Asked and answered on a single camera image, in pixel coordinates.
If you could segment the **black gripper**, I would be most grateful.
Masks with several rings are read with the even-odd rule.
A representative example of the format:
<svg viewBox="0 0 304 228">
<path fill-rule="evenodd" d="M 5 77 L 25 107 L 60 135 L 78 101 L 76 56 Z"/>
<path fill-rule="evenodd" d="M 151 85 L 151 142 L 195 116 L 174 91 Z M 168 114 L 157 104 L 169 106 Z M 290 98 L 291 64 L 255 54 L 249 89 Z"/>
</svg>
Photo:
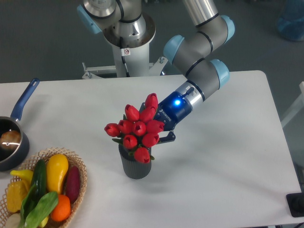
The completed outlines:
<svg viewBox="0 0 304 228">
<path fill-rule="evenodd" d="M 141 104 L 139 112 L 145 109 L 145 102 Z M 160 137 L 157 144 L 170 143 L 175 141 L 176 135 L 173 131 L 175 126 L 192 112 L 192 105 L 186 99 L 186 94 L 177 91 L 172 92 L 168 97 L 158 104 L 154 120 L 164 123 L 163 130 L 168 131 L 164 137 Z"/>
</svg>

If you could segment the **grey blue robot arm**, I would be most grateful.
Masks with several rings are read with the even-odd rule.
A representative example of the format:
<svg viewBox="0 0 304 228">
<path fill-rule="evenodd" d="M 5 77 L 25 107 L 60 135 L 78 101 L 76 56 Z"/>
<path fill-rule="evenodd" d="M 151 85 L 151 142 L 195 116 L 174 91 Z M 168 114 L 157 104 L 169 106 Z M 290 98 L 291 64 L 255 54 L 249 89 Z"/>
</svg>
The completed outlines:
<svg viewBox="0 0 304 228">
<path fill-rule="evenodd" d="M 184 1 L 195 27 L 191 39 L 176 35 L 164 46 L 166 60 L 185 77 L 186 82 L 157 107 L 156 119 L 168 133 L 159 141 L 172 142 L 176 124 L 191 113 L 194 106 L 220 89 L 230 77 L 226 65 L 205 58 L 234 35 L 233 21 L 219 15 L 211 0 Z M 118 77 L 155 74 L 149 63 L 149 44 L 156 32 L 152 18 L 143 13 L 139 0 L 85 0 L 77 7 L 79 17 L 92 33 L 103 33 L 112 46 Z"/>
</svg>

